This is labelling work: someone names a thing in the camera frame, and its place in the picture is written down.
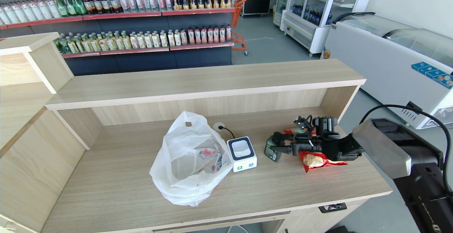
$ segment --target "black cable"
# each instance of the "black cable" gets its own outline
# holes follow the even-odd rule
[[[231,133],[231,135],[233,136],[233,139],[235,139],[234,134],[231,132],[231,130],[228,130],[227,128],[225,128],[223,126],[219,126],[219,130],[222,130],[222,129],[229,131]]]
[[[397,107],[399,109],[407,109],[407,110],[411,110],[417,114],[421,114],[421,115],[424,115],[426,117],[428,117],[429,119],[433,120],[435,123],[437,123],[439,125],[440,128],[442,128],[443,132],[445,133],[445,137],[447,138],[447,149],[445,151],[445,159],[444,159],[444,162],[443,162],[443,173],[442,173],[442,180],[443,180],[443,187],[445,189],[445,191],[447,193],[450,193],[451,190],[450,190],[450,186],[448,185],[448,179],[447,179],[447,165],[448,165],[448,158],[450,156],[450,140],[451,140],[451,136],[450,136],[450,132],[448,132],[448,129],[447,127],[440,121],[438,120],[437,118],[435,118],[434,116],[428,114],[428,113],[425,113],[421,110],[418,110],[418,109],[413,109],[411,107],[406,107],[406,106],[401,106],[401,105],[392,105],[392,104],[388,104],[388,105],[380,105],[380,106],[377,106],[377,107],[373,107],[372,109],[370,109],[364,116],[363,118],[361,119],[360,123],[364,122],[364,120],[368,117],[368,115],[375,111],[376,109],[380,109],[382,107]]]

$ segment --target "white wall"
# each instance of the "white wall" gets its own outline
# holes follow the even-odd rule
[[[453,38],[453,0],[369,0],[367,11]]]

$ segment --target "chest freezer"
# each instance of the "chest freezer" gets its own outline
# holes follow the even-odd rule
[[[453,40],[374,13],[345,14],[333,22],[322,59],[337,58],[367,81],[362,89],[383,104],[421,109],[453,122]],[[429,118],[391,109],[416,129]]]

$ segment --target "display fridge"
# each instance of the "display fridge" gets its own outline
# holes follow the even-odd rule
[[[330,24],[348,12],[362,12],[369,0],[287,0],[280,29],[309,50],[322,52]]]
[[[322,59],[336,58],[367,81],[361,87],[383,104],[398,104],[453,122],[453,39],[374,13],[350,13],[330,28]],[[416,129],[437,124],[391,109]]]

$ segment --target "blue label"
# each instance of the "blue label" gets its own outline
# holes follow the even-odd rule
[[[412,64],[411,67],[420,72],[421,74],[425,75],[426,77],[440,83],[441,85],[445,86],[448,89],[451,89],[453,86],[453,76],[449,75],[442,70],[439,70],[431,65],[427,64],[426,62],[419,62],[416,64]]]

